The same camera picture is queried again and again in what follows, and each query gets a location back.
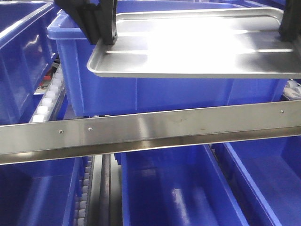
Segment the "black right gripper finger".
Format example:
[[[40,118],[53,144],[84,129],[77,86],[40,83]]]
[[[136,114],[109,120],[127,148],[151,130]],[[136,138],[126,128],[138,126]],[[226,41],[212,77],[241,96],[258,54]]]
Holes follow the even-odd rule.
[[[279,27],[281,41],[295,41],[301,33],[301,1],[287,0]]]

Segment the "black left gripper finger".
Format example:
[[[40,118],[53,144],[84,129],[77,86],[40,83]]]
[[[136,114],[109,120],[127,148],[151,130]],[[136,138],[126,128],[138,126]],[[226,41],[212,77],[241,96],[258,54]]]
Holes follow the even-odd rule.
[[[82,30],[90,44],[99,39],[105,45],[114,45],[117,38],[116,0],[100,0],[98,4],[89,0],[56,0],[55,4],[64,10]]]

